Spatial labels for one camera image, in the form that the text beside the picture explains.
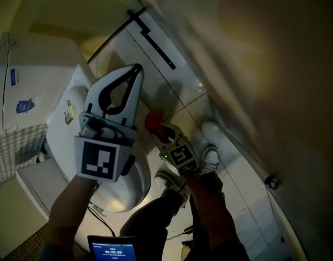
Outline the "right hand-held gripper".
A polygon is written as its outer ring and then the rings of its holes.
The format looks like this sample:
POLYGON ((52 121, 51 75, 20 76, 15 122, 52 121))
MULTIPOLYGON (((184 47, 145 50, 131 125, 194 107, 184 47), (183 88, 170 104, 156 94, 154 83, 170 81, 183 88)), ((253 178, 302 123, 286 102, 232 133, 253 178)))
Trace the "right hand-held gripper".
POLYGON ((165 165, 178 176, 184 176, 191 172, 199 172, 199 163, 196 153, 181 131, 175 124, 162 123, 165 136, 169 143, 164 143, 164 134, 151 131, 151 137, 160 150, 160 157, 165 165))

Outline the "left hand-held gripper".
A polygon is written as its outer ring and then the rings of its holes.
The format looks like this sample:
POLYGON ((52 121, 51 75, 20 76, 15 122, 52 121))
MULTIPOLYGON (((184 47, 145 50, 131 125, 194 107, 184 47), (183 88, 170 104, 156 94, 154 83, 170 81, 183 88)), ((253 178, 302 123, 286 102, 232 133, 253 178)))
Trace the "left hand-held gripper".
POLYGON ((143 80, 143 67, 134 64, 110 72, 89 88, 79 115, 81 131, 74 137, 77 175, 115 183, 128 174, 137 140, 137 131, 129 127, 134 127, 143 80), (127 87, 120 105, 111 106, 111 93, 123 83, 127 87))

